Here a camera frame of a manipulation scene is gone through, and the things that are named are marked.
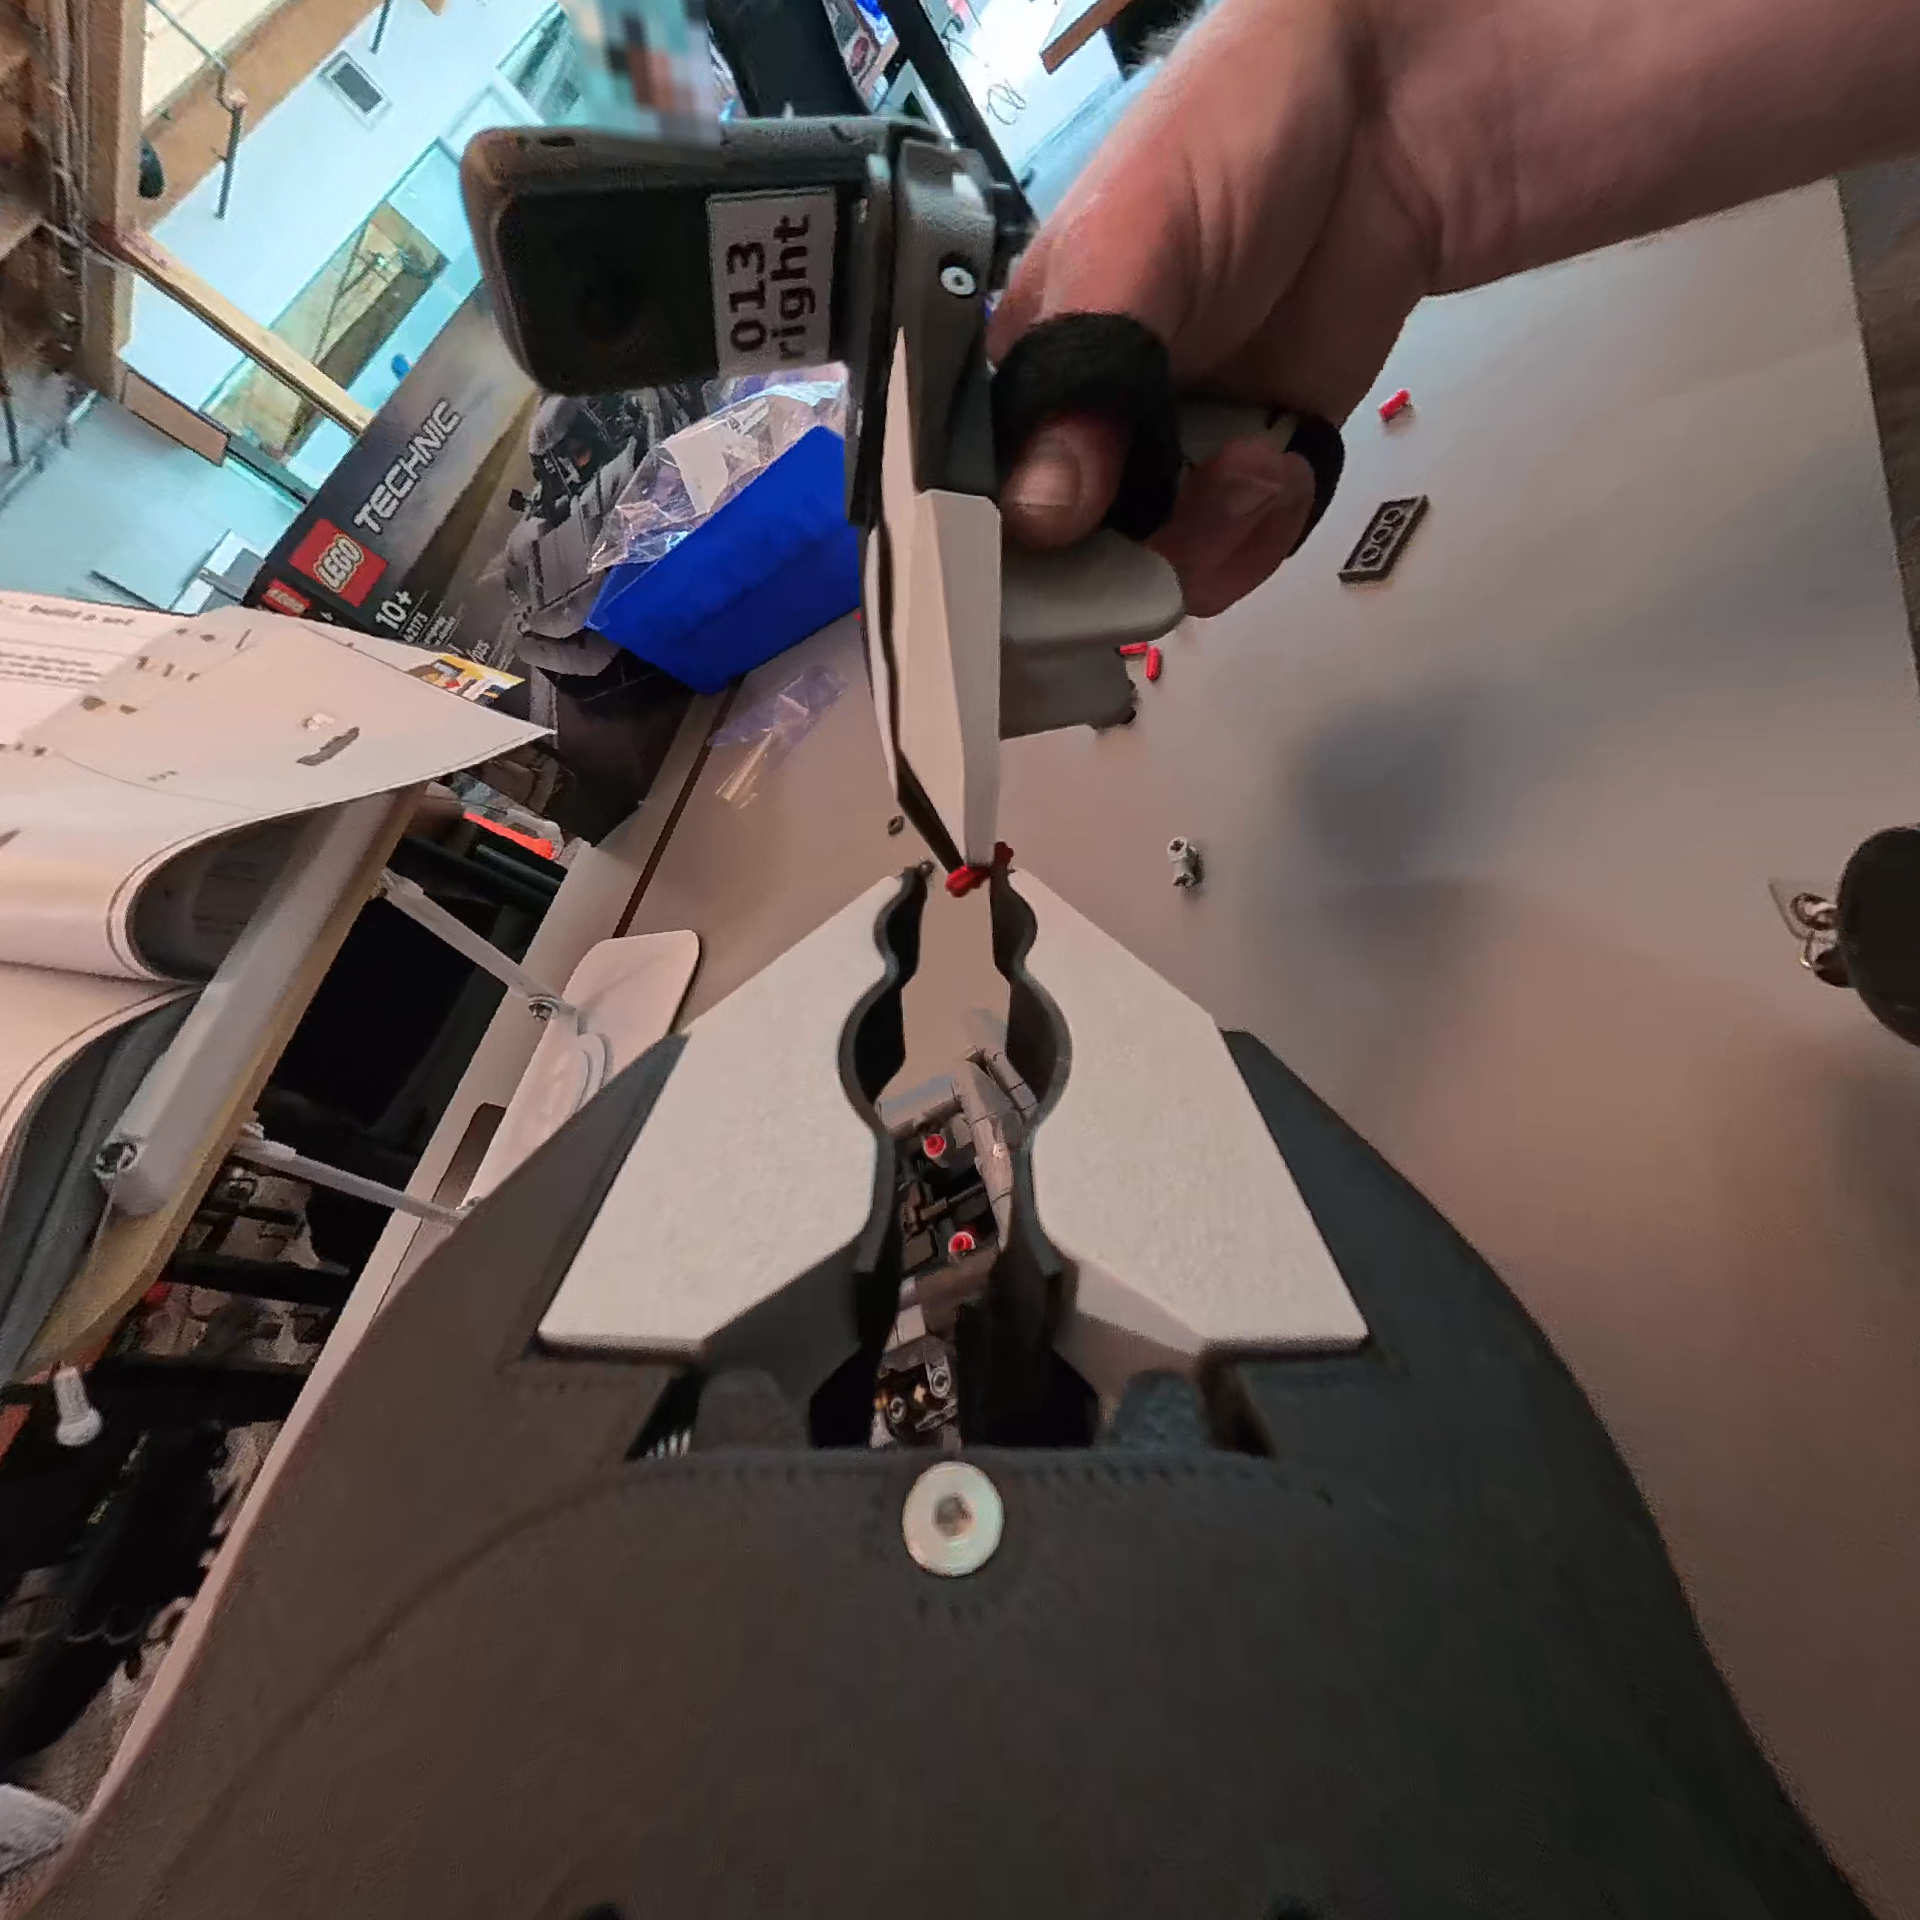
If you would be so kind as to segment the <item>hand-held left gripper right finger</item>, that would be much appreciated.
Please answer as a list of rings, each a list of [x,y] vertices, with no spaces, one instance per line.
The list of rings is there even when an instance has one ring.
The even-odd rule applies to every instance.
[[[1070,1368],[1358,1351],[1365,1314],[1212,1015],[1033,877],[997,872],[994,937],[1038,1097],[1016,1220],[1064,1275]]]

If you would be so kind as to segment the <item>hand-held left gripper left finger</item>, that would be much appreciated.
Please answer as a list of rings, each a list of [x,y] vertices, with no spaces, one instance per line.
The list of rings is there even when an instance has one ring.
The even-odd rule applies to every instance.
[[[887,1323],[877,1089],[927,877],[849,898],[536,1152],[544,1351],[861,1351]]]

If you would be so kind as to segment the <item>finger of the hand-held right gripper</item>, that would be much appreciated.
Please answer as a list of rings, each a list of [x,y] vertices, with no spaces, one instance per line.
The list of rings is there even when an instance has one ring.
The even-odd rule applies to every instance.
[[[874,528],[864,534],[864,636],[869,653],[869,692],[883,743],[883,768],[893,787],[894,814],[917,832],[927,858],[945,858],[945,825],[923,796],[902,743],[902,644],[913,584],[913,528],[916,502],[916,434],[913,383],[905,364],[905,332],[893,332],[887,364],[883,411],[869,420],[864,450],[879,457]]]
[[[999,838],[999,510],[913,493],[893,553],[893,753],[899,798],[950,866]]]

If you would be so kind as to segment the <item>blue plastic bin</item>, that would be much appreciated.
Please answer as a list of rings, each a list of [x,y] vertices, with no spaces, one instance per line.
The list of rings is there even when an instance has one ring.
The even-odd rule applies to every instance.
[[[721,692],[861,603],[845,438],[811,428],[655,562],[622,562],[589,635],[691,692]]]

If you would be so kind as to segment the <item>grey black lego vehicle model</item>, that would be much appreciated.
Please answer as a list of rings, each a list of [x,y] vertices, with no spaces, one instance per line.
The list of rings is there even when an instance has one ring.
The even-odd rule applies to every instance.
[[[874,1381],[874,1451],[958,1451],[960,1324],[994,1291],[1033,1091],[989,1045],[883,1102],[894,1143],[899,1310]]]

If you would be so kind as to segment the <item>black lego set box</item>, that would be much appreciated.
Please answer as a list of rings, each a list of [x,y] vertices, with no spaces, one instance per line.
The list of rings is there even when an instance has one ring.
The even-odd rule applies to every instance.
[[[498,706],[547,738],[525,751],[528,773],[490,783],[597,844],[646,798],[691,692],[595,628],[591,557],[640,460],[705,414],[697,382],[544,395],[475,292],[276,542],[247,603],[514,674]]]

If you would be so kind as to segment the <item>dark grey lego plate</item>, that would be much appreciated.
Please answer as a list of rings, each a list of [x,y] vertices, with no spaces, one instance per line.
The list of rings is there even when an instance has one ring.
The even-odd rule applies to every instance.
[[[1400,567],[1413,534],[1429,518],[1429,493],[1386,497],[1365,522],[1349,558],[1338,567],[1342,584],[1384,584]]]

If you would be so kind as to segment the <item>person's right hand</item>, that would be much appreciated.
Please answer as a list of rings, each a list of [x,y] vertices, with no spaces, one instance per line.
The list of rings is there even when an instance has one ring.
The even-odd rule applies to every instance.
[[[1220,2],[1023,254],[994,360],[1125,315],[1345,422],[1427,296],[1916,154],[1916,2]]]

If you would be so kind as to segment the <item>small clear plastic bag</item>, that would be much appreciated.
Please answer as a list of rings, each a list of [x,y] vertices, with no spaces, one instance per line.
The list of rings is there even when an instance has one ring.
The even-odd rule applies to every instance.
[[[847,679],[834,666],[808,666],[773,692],[732,712],[708,735],[713,751],[746,751],[780,758],[845,697]]]

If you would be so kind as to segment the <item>white book stand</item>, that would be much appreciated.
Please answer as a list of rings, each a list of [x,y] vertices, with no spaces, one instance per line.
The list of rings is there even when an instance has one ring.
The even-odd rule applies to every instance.
[[[413,791],[354,800],[302,826],[292,866],[106,1136],[97,1154],[106,1212],[83,1265],[12,1360],[15,1381],[73,1356],[91,1360],[111,1341],[175,1257],[227,1159],[263,1165],[396,1216],[326,1347],[322,1371],[344,1364],[468,1204],[618,1065],[667,1037],[703,945],[695,930],[615,935],[660,844],[646,814],[632,819],[607,848],[577,858],[528,955],[510,956],[442,906],[439,891],[468,878],[468,859],[400,838],[408,800]],[[509,997],[404,1184],[354,1176],[322,1154],[302,1158],[288,1141],[249,1129],[269,1069],[372,903],[436,937]]]

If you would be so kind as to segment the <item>crumpled clear plastic bags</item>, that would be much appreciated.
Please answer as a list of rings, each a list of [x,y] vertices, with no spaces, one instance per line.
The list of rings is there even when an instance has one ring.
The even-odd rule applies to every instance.
[[[845,515],[845,364],[725,375],[705,402],[705,418],[643,451],[591,542],[591,574],[649,568],[708,528],[788,534],[804,515]]]

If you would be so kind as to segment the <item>white instruction booklet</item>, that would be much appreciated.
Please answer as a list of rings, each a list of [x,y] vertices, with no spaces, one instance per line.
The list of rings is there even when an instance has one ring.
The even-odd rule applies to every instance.
[[[2,595],[2,1158],[83,1046],[219,965],[203,858],[539,741],[490,673],[322,622]]]

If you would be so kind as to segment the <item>black pouch with metal clip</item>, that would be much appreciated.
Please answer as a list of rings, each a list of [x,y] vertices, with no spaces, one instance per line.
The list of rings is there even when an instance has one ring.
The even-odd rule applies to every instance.
[[[1835,883],[1774,877],[1769,896],[1801,965],[1916,1046],[1916,825],[1869,834]]]

